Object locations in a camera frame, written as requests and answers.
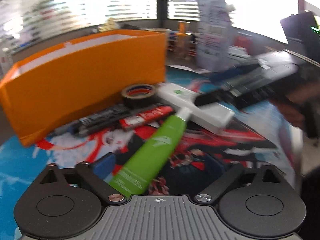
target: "roll of tape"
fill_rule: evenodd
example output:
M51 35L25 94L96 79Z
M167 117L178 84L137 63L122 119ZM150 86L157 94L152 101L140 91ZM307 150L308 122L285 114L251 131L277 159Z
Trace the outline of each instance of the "roll of tape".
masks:
M156 87L149 84L128 86L121 91L123 103L130 108L143 108L155 103Z

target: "white logo on green tube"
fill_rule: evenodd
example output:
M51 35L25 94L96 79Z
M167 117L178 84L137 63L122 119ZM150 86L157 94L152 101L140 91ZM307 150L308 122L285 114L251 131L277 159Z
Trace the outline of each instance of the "white logo on green tube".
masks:
M153 138L153 140L156 141L153 147L158 147L165 144L169 144L169 145L171 144L171 139L168 136L155 137Z

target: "wall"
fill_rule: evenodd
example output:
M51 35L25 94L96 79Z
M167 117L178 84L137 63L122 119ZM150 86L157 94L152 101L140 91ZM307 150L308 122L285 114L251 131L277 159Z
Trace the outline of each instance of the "wall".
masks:
M145 27L145 28L159 28L159 21L158 20L135 20L135 21L119 22L120 25L123 25L124 23L128 23L131 25L137 25L137 26L141 26L141 27ZM12 55L12 60L15 63L15 62L18 62L20 60L25 59L26 57L31 56L34 53L37 53L40 50L49 48L49 47L57 45L59 43L70 41L72 39L76 39L76 38L79 38L82 36L90 35L94 28L95 28L95 26L90 26L90 27L74 30L71 32L67 32L67 33L49 38L44 41L40 41L39 43L31 45L30 47L22 48L20 51L14 53Z
M164 21L164 28L170 29L170 30L177 30L178 28L178 20L165 20ZM251 48L251 54L253 55L259 55L266 52L265 47L271 47L276 50L282 50L285 47L285 44L276 40L273 40L271 38L268 38L266 36L252 33L246 30L238 29L239 35L251 35L252 36L252 48ZM188 28L191 32L197 32L198 31L198 21L190 21L190 25Z

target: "circular cover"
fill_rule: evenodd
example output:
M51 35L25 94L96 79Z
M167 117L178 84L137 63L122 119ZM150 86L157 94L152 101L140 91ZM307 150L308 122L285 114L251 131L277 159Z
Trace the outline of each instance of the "circular cover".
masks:
M234 230L272 238L295 231L305 218L305 205L283 185L263 183L226 193L219 202L218 212Z
M43 239L75 236L94 224L100 200L82 188L42 184L17 202L14 217L22 234Z

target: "open orange box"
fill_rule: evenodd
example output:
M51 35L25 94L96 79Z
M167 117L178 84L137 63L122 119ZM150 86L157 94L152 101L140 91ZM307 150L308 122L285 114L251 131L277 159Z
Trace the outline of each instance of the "open orange box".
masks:
M163 82L162 33L116 30L58 44L17 62L0 83L1 105L24 146L121 100L131 84Z

